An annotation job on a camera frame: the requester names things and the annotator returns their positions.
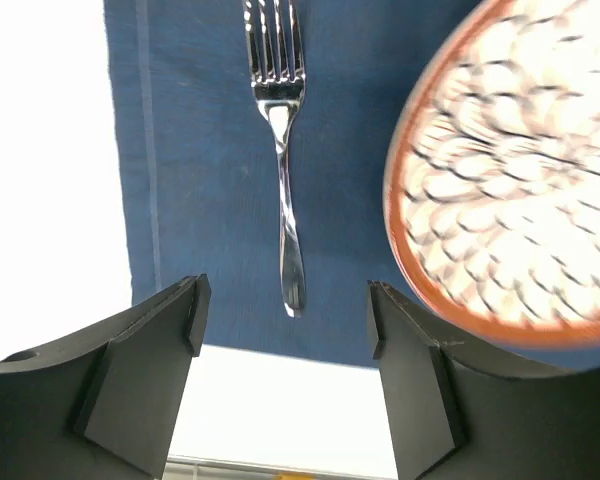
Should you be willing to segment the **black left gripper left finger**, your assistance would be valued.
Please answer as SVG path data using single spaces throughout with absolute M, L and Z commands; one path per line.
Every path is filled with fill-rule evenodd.
M 210 299 L 186 277 L 0 361 L 0 480 L 160 478 Z

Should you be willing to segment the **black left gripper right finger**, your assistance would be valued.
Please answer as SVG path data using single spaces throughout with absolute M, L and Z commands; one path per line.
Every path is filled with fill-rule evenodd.
M 600 367 L 503 350 L 368 285 L 367 321 L 402 479 L 600 479 Z

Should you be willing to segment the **orange rimmed patterned plate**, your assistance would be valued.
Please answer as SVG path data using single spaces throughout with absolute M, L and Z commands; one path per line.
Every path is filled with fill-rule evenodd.
M 523 348 L 600 345 L 600 1 L 483 1 L 417 81 L 387 156 L 422 302 Z

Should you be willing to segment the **blue whale placemat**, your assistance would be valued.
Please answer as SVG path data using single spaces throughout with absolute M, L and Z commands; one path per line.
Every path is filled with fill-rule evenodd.
M 304 315 L 284 310 L 277 162 L 251 93 L 237 1 L 104 5 L 132 299 L 206 274 L 205 340 L 370 367 L 371 280 L 408 291 L 382 180 L 416 80 L 471 1 L 301 1 L 308 92 L 293 127 Z

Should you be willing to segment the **silver fork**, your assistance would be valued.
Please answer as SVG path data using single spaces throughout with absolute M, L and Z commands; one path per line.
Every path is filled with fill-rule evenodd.
M 299 318 L 306 306 L 306 285 L 291 194 L 289 138 L 306 90 L 301 30 L 291 1 L 286 9 L 279 1 L 273 3 L 274 30 L 269 28 L 265 1 L 241 4 L 250 85 L 256 106 L 271 128 L 278 163 L 282 299 L 287 315 Z

